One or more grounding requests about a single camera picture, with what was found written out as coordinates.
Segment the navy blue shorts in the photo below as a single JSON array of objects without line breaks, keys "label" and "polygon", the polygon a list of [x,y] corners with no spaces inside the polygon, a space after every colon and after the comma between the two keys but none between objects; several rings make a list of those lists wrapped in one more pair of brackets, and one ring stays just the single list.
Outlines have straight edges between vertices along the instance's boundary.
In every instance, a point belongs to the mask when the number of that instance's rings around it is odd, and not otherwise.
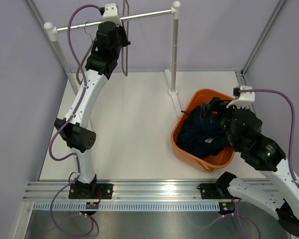
[{"label": "navy blue shorts", "polygon": [[217,155],[230,145],[221,127],[201,119],[200,106],[185,114],[187,119],[177,135],[177,147],[203,159],[209,155]]}]

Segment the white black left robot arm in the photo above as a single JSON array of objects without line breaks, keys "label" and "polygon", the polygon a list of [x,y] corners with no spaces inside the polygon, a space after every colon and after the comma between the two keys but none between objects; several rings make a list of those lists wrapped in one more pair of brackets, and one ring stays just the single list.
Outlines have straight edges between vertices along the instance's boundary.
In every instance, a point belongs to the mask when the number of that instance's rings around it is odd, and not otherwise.
[{"label": "white black left robot arm", "polygon": [[78,95],[65,117],[55,120],[54,126],[79,162],[77,180],[70,186],[70,199],[97,199],[104,189],[97,184],[93,169],[91,149],[97,136],[88,124],[96,99],[118,64],[121,49],[128,45],[122,24],[105,21],[98,26]]}]

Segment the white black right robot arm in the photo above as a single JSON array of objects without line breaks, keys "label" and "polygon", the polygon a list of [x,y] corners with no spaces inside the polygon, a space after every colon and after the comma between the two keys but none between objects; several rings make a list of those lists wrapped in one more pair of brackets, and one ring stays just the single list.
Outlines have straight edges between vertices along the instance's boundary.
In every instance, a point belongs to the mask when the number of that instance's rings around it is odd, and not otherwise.
[{"label": "white black right robot arm", "polygon": [[241,179],[224,172],[215,182],[216,193],[222,198],[231,195],[255,205],[299,238],[299,181],[292,178],[284,151],[261,133],[262,121],[249,109],[239,109],[219,97],[201,104],[201,118],[220,127],[234,151],[262,175],[259,181],[268,182],[274,189],[269,193],[263,186],[253,185],[257,179]]}]

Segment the beige hanger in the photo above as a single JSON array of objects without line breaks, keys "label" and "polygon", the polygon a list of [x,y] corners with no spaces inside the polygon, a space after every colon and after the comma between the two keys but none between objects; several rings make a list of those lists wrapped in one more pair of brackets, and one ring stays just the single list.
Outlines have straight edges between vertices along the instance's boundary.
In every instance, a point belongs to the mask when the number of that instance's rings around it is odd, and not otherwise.
[{"label": "beige hanger", "polygon": [[[130,5],[128,0],[123,0],[123,7],[122,7],[122,16],[127,16],[130,13]],[[127,37],[129,36],[129,23],[123,23],[123,26],[125,27]],[[122,59],[121,59],[121,66],[122,66],[122,72],[127,77],[128,76],[128,47],[122,48]]]},{"label": "beige hanger", "polygon": [[[87,25],[88,23],[90,23],[90,21],[87,21],[87,22],[85,22],[85,24],[84,24],[84,33],[85,33],[86,35],[89,35],[89,36],[90,36],[91,44],[90,44],[89,48],[87,49],[87,51],[86,51],[86,53],[85,53],[83,59],[82,59],[81,62],[80,62],[81,67],[83,67],[84,62],[87,60],[87,58],[88,58],[88,56],[89,56],[89,54],[90,54],[90,52],[91,52],[91,50],[92,50],[94,41],[95,41],[95,38],[93,38],[92,35],[86,31],[86,25]],[[75,73],[75,77],[76,77],[76,81],[77,81],[77,83],[78,83],[79,85],[81,85],[83,79],[81,79],[81,78],[79,77],[79,73],[80,73],[80,67],[77,68],[76,73]]]}]

